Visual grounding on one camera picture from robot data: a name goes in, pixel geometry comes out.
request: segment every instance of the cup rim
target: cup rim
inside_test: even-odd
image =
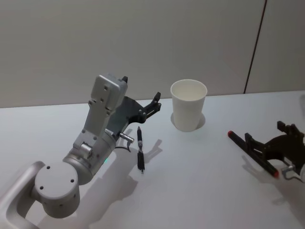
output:
[[[173,93],[173,86],[174,86],[176,83],[179,83],[179,82],[181,82],[181,81],[193,81],[193,82],[196,82],[196,83],[200,83],[200,84],[205,88],[205,95],[202,96],[202,97],[199,98],[199,99],[194,99],[194,100],[185,100],[185,99],[179,98],[178,96],[176,96],[176,95]],[[176,82],[174,82],[174,83],[172,84],[172,86],[171,86],[171,94],[172,94],[173,97],[175,97],[175,98],[177,98],[177,99],[179,99],[179,100],[182,100],[182,101],[189,101],[189,102],[195,102],[195,101],[199,101],[199,100],[205,98],[206,95],[208,94],[208,89],[206,88],[206,86],[205,86],[202,82],[200,82],[200,81],[198,81],[198,80],[182,79],[182,80],[178,80],[178,81],[176,81]]]

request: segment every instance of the gray wall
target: gray wall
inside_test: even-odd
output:
[[[305,1],[268,0],[247,93],[305,90]]]
[[[263,4],[1,0],[0,107],[83,103],[107,72],[129,76],[136,99],[170,97],[183,78],[209,95],[242,93]]]

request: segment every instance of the table surface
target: table surface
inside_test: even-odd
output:
[[[136,143],[131,153],[115,150],[80,187],[73,215],[53,219],[35,203],[27,219],[41,229],[305,228],[305,185],[272,178],[227,137],[249,132],[266,142],[281,134],[278,120],[305,131],[305,91],[207,97],[204,125],[190,133],[173,126],[171,100],[161,103],[141,125],[143,175]],[[87,112],[87,104],[0,109],[1,185],[30,161],[61,161]],[[127,133],[136,137],[137,126]]]

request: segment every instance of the gray robot arm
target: gray robot arm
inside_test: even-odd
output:
[[[36,162],[25,169],[0,197],[0,228],[37,229],[25,219],[39,201],[54,218],[71,215],[80,202],[79,185],[90,182],[133,122],[144,123],[160,110],[160,93],[146,107],[125,96],[127,77],[98,76],[89,100],[89,113],[73,148],[62,162]]]

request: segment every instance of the paper cup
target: paper cup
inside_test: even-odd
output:
[[[173,121],[178,130],[197,128],[207,93],[206,86],[197,80],[179,80],[171,86]]]

